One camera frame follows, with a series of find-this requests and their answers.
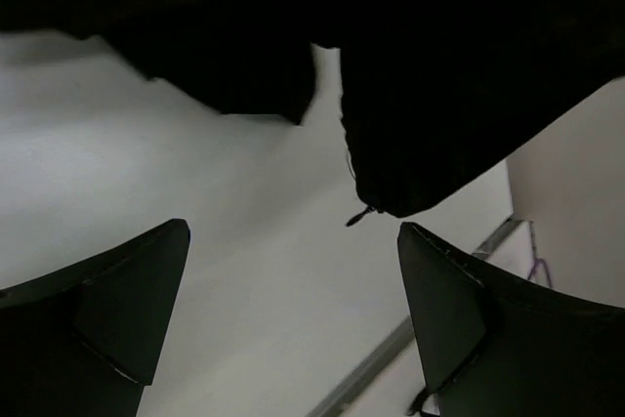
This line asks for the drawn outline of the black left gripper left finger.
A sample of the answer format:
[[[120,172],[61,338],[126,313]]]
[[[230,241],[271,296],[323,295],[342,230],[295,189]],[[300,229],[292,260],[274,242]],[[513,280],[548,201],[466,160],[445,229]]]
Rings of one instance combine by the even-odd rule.
[[[188,223],[1,292],[4,416],[134,416],[186,266]]]

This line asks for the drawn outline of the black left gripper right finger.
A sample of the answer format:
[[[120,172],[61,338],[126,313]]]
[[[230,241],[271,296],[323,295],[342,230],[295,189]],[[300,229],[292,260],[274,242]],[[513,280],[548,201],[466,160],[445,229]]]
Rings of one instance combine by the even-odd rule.
[[[414,223],[397,250],[425,385],[440,416],[620,416],[624,312],[469,255]]]

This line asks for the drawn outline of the black pleated skirt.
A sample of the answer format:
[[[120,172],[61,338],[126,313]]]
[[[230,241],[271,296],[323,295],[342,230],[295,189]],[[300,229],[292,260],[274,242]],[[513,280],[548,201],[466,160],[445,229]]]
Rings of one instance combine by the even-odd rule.
[[[296,125],[335,49],[357,195],[398,218],[624,74],[624,0],[1,0],[1,30],[99,36],[220,113]]]

